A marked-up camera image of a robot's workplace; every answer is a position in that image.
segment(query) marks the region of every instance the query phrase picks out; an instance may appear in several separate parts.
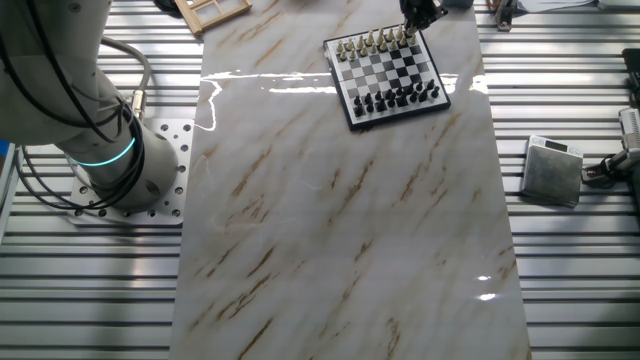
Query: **chess piece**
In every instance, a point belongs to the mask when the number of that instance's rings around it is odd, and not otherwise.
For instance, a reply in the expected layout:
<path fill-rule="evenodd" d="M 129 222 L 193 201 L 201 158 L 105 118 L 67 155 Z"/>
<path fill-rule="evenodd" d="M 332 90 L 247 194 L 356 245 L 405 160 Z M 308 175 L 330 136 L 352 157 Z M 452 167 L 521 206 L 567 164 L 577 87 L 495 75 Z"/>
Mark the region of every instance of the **chess piece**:
<path fill-rule="evenodd" d="M 429 92 L 428 91 L 423 91 L 420 93 L 420 96 L 418 97 L 418 100 L 420 102 L 424 102 L 427 100 L 427 98 L 429 97 Z"/>
<path fill-rule="evenodd" d="M 387 34 L 386 39 L 387 39 L 387 42 L 395 39 L 395 37 L 393 36 L 393 29 L 389 29 L 389 33 Z"/>
<path fill-rule="evenodd" d="M 378 30 L 378 38 L 376 39 L 376 44 L 382 45 L 383 42 L 384 42 L 384 30 L 380 28 L 380 30 Z"/>
<path fill-rule="evenodd" d="M 367 46 L 373 45 L 373 30 L 369 31 L 369 36 L 367 36 L 367 41 L 365 42 Z"/>

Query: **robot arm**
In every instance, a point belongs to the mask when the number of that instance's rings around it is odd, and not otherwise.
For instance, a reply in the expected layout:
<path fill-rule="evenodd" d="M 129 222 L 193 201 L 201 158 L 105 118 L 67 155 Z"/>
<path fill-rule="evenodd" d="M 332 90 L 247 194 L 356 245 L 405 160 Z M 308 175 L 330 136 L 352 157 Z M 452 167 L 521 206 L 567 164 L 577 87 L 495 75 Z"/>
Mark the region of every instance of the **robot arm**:
<path fill-rule="evenodd" d="M 448 13 L 438 0 L 400 0 L 400 10 L 404 14 L 404 28 L 408 36 L 428 28 Z"/>

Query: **chessboard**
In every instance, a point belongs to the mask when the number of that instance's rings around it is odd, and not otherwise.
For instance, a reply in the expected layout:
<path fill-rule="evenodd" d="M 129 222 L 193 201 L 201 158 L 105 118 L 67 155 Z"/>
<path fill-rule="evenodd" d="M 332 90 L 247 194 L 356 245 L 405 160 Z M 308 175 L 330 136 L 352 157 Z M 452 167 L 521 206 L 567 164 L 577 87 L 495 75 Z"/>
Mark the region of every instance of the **chessboard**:
<path fill-rule="evenodd" d="M 448 109 L 421 32 L 392 26 L 326 40 L 325 55 L 351 130 Z"/>

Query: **black chess piece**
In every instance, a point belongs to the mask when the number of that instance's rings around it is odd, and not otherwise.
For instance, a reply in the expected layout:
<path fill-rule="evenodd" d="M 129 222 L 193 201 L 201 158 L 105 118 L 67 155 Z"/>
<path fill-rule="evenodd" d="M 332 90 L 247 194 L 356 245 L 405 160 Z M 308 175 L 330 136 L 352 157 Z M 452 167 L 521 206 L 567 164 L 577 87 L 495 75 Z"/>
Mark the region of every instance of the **black chess piece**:
<path fill-rule="evenodd" d="M 376 104 L 376 110 L 378 110 L 378 112 L 387 110 L 387 106 L 384 104 L 384 100 Z"/>
<path fill-rule="evenodd" d="M 421 93 L 420 93 L 420 96 L 418 96 L 418 100 L 419 100 L 420 102 L 424 102 L 424 101 L 426 101 L 428 98 L 429 98 L 429 92 L 427 92 L 427 91 L 423 91 L 423 92 L 421 92 Z"/>

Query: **black cable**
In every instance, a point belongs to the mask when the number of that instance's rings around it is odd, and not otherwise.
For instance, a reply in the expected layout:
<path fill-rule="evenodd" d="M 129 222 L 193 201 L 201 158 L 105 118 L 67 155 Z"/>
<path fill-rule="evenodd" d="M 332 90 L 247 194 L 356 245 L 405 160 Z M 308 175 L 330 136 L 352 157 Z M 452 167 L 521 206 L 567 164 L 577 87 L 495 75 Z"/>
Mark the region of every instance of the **black cable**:
<path fill-rule="evenodd" d="M 42 23 L 40 21 L 40 17 L 38 16 L 38 12 L 36 10 L 36 6 L 35 6 L 34 1 L 33 0 L 27 0 L 27 7 L 29 9 L 29 14 L 31 15 L 31 19 L 33 21 L 33 25 L 36 28 L 36 33 L 38 34 L 38 37 L 40 38 L 40 42 L 42 43 L 42 48 L 44 50 L 45 56 L 49 60 L 49 63 L 51 65 L 51 67 L 53 67 L 53 71 L 56 73 L 56 76 L 58 77 L 58 80 L 60 81 L 60 84 L 64 88 L 64 91 L 69 96 L 69 99 L 71 99 L 71 102 L 73 102 L 73 104 L 75 105 L 76 109 L 78 110 L 78 112 L 80 113 L 80 115 L 82 116 L 84 121 L 89 125 L 89 127 L 91 127 L 91 129 L 93 129 L 93 131 L 100 138 L 102 138 L 104 141 L 106 141 L 108 143 L 112 143 L 112 144 L 115 143 L 117 141 L 117 138 L 121 134 L 122 124 L 118 125 L 118 133 L 116 134 L 115 138 L 112 139 L 112 138 L 108 137 L 107 135 L 105 135 L 102 132 L 102 130 L 100 130 L 100 128 L 93 122 L 93 120 L 91 120 L 91 117 L 89 116 L 89 114 L 87 114 L 86 110 L 84 109 L 84 107 L 80 103 L 80 100 L 78 100 L 78 97 L 73 92 L 73 89 L 71 89 L 71 86 L 67 82 L 67 79 L 65 78 L 64 73 L 62 72 L 62 68 L 60 67 L 60 64 L 58 63 L 58 59 L 56 59 L 55 54 L 53 53 L 53 50 L 51 49 L 51 44 L 49 43 L 49 40 L 47 40 L 47 36 L 45 34 L 44 28 L 43 28 Z"/>

